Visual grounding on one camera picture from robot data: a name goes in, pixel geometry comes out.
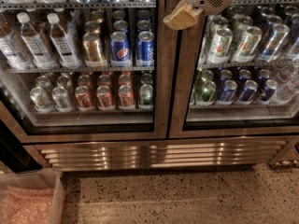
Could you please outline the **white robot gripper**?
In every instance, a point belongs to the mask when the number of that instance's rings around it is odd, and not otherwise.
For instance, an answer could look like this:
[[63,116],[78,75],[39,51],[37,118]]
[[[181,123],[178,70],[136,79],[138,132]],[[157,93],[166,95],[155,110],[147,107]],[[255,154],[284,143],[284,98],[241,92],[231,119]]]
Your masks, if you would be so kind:
[[164,24],[173,30],[184,30],[193,27],[200,15],[200,9],[206,15],[214,15],[230,6],[235,0],[187,0],[187,3],[176,7],[164,17]]

